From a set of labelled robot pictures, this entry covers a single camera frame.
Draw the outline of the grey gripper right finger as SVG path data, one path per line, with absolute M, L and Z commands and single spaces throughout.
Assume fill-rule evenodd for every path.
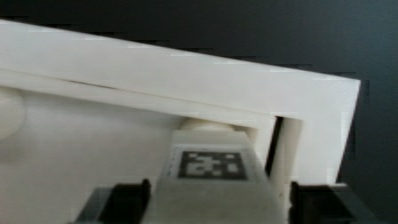
M 382 224 L 348 185 L 291 183 L 290 224 Z

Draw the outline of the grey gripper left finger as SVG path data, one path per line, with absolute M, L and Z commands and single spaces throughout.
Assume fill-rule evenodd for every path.
M 71 224 L 140 224 L 149 198 L 147 179 L 96 188 Z

